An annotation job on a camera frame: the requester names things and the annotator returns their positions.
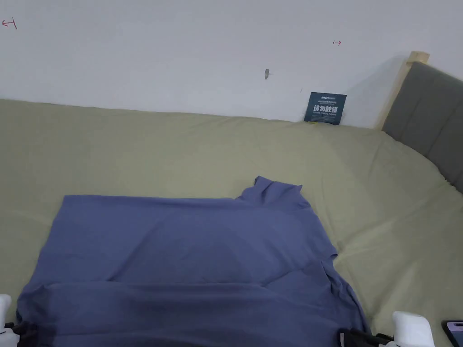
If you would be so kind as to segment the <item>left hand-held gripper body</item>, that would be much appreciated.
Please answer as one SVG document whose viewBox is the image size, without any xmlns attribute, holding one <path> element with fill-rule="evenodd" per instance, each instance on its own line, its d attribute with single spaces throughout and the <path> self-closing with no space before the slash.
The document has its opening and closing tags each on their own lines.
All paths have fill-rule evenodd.
<svg viewBox="0 0 463 347">
<path fill-rule="evenodd" d="M 14 347 L 14 332 L 11 328 L 6 328 L 6 314 L 11 306 L 11 296 L 8 294 L 0 295 L 0 346 Z"/>
</svg>

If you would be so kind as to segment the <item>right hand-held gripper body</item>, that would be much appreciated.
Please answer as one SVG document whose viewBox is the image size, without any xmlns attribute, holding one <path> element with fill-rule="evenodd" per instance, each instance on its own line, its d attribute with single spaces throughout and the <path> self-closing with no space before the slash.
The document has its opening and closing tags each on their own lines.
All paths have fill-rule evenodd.
<svg viewBox="0 0 463 347">
<path fill-rule="evenodd" d="M 394 346 L 396 347 L 432 347 L 433 334 L 430 323 L 425 317 L 404 311 L 392 314 L 395 326 Z"/>
</svg>

